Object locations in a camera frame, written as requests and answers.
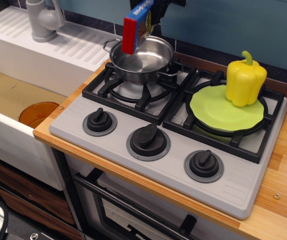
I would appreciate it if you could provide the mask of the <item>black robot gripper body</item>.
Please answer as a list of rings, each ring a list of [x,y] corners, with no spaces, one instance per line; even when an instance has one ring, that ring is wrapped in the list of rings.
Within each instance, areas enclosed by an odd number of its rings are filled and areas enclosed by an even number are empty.
[[[170,2],[178,6],[186,6],[188,1],[187,0],[171,0]]]

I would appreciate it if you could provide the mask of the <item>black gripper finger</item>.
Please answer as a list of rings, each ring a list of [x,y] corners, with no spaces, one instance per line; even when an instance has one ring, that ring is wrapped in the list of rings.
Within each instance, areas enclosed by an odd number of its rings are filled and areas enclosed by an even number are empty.
[[[170,0],[154,0],[153,5],[151,7],[151,24],[158,25],[160,23],[160,19],[164,17]]]

